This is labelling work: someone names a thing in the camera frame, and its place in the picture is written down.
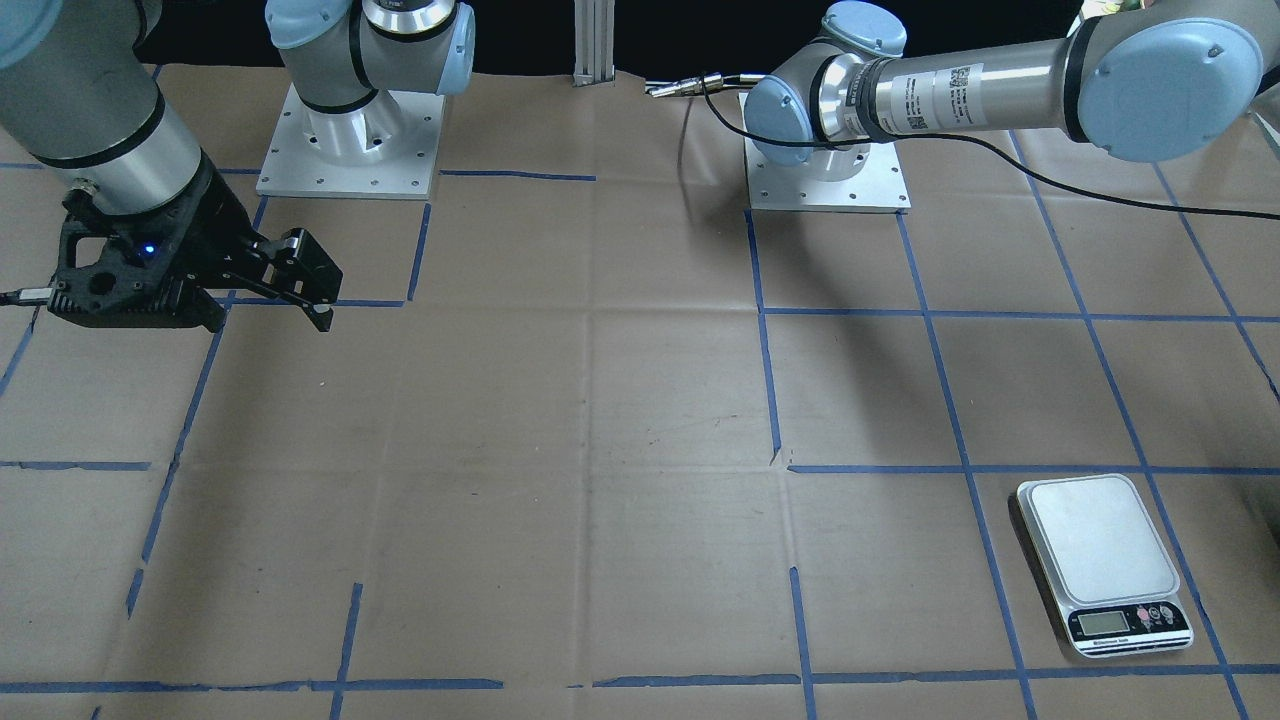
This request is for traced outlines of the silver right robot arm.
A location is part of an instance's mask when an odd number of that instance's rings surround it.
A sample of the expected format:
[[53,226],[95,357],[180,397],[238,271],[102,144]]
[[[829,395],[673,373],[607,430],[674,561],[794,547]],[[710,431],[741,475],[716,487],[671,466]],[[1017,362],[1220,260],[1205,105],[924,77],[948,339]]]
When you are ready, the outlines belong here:
[[[160,1],[5,1],[3,128],[67,184],[58,265],[3,295],[88,328],[220,331],[218,290],[294,305],[329,331],[343,274],[306,229],[260,234],[137,58]],[[434,117],[474,68],[462,1],[270,1],[291,74],[259,188],[415,199]]]

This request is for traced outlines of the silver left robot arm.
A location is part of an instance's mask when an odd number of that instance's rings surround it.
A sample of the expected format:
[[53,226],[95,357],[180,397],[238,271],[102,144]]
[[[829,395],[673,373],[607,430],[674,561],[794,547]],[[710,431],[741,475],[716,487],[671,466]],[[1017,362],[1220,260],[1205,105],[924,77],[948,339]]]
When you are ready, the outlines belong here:
[[1123,161],[1183,158],[1222,135],[1277,65],[1275,1],[1157,1],[1064,38],[904,56],[896,15],[833,4],[818,35],[745,96],[745,145],[771,167],[970,131],[1062,131]]

